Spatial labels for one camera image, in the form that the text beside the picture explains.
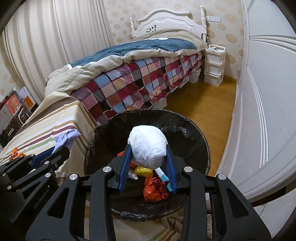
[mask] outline orange plastic bag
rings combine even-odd
[[[124,153],[124,151],[122,151],[122,152],[118,153],[118,154],[117,154],[117,156],[122,156],[122,155],[123,155],[123,153]],[[136,165],[136,164],[134,164],[134,163],[131,161],[130,168],[134,168],[134,167],[136,167],[136,166],[137,166],[137,165]]]
[[[15,147],[15,148],[13,149],[11,155],[10,155],[9,160],[12,161],[13,159],[18,158],[18,157],[21,156],[21,155],[23,155],[24,157],[26,157],[26,155],[25,155],[24,153],[20,153],[20,154],[18,154],[18,152],[17,152],[17,147]]]
[[[152,175],[146,177],[144,182],[143,196],[147,202],[158,202],[168,198],[166,190],[166,182],[162,182],[159,178]]]

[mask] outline wall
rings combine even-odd
[[[3,38],[0,36],[0,102],[13,89],[20,90],[24,84],[17,76],[6,55]]]
[[[225,75],[239,79],[242,68],[244,29],[240,0],[104,0],[112,34],[116,43],[132,39],[129,18],[148,15],[156,8],[189,10],[196,23],[201,24],[200,5],[206,15],[221,17],[221,23],[209,22],[209,44],[226,47]]]

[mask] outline cardboard box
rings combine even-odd
[[[26,87],[21,88],[19,91],[19,96],[24,99],[25,104],[28,106],[28,108],[31,110],[33,106],[36,104],[36,101],[33,99],[33,97],[30,95],[28,89]]]
[[[12,90],[0,105],[0,144],[4,147],[32,115],[16,90]]]

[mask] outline bed frame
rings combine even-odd
[[[131,35],[133,38],[140,37],[147,33],[152,33],[156,30],[166,29],[166,28],[178,28],[191,31],[199,36],[204,43],[207,40],[207,24],[205,17],[205,10],[203,6],[200,6],[201,14],[201,25],[197,24],[189,18],[189,11],[174,11],[167,8],[157,8],[151,11],[146,17],[140,18],[137,21],[140,23],[137,30],[135,29],[134,21],[131,21]],[[187,82],[196,83],[196,78],[198,78],[197,72],[193,72],[189,78],[187,78],[179,88],[182,88]],[[161,102],[157,103],[154,108],[163,109],[167,106],[166,98]]]

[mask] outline silver screw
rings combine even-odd
[[[76,173],[73,173],[73,174],[70,175],[69,178],[70,178],[70,180],[75,180],[75,179],[78,178],[78,175]]]
[[[110,172],[112,168],[110,166],[106,166],[103,168],[103,172]]]
[[[226,175],[221,173],[221,174],[218,175],[218,178],[220,180],[225,180],[226,179]]]
[[[186,171],[186,172],[192,172],[193,169],[192,169],[192,167],[184,167],[184,171]]]

